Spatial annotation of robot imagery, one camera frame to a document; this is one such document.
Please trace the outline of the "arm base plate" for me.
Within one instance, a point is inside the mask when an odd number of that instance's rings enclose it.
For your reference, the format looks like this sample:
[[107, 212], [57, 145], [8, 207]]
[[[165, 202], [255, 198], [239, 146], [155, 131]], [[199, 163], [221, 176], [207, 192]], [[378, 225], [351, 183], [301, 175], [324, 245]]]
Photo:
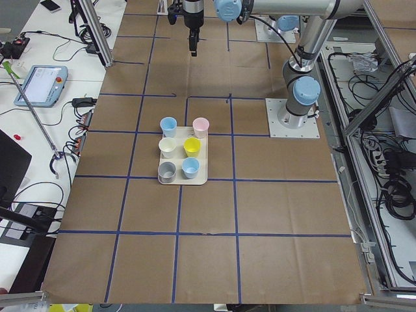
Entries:
[[300, 27], [299, 16], [259, 16], [271, 25], [277, 32], [273, 31], [269, 26], [259, 20], [255, 20], [255, 31], [258, 42], [283, 43], [283, 39], [289, 43], [296, 42], [295, 34]]
[[266, 98], [266, 113], [271, 138], [320, 138], [317, 119], [310, 109], [305, 116], [293, 116], [286, 108], [286, 99]]

